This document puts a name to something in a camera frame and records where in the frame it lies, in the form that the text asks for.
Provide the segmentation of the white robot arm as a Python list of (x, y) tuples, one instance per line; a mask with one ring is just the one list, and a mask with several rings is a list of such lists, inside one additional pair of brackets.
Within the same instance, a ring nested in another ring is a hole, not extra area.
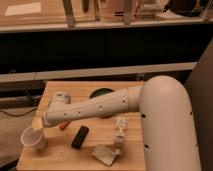
[(129, 112), (142, 115), (146, 171), (202, 171), (189, 95), (170, 76), (72, 104), (55, 95), (40, 126)]

